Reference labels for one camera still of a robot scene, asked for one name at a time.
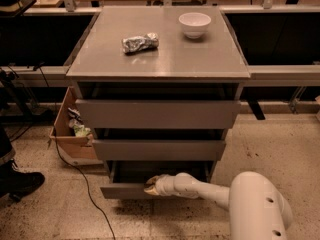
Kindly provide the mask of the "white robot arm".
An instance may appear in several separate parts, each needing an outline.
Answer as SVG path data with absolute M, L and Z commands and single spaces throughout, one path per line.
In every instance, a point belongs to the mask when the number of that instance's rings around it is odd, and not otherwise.
M 288 201 L 263 175 L 238 174 L 229 187 L 205 183 L 187 173 L 163 174 L 146 182 L 153 196 L 203 198 L 229 212 L 231 240 L 287 240 L 293 221 Z

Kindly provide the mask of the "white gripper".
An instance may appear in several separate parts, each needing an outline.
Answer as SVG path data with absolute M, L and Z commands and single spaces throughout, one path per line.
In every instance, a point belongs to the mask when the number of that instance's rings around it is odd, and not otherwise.
M 175 177 L 170 175 L 156 175 L 148 179 L 147 185 L 155 184 L 155 188 L 145 188 L 144 192 L 152 196 L 173 196 L 176 194 Z

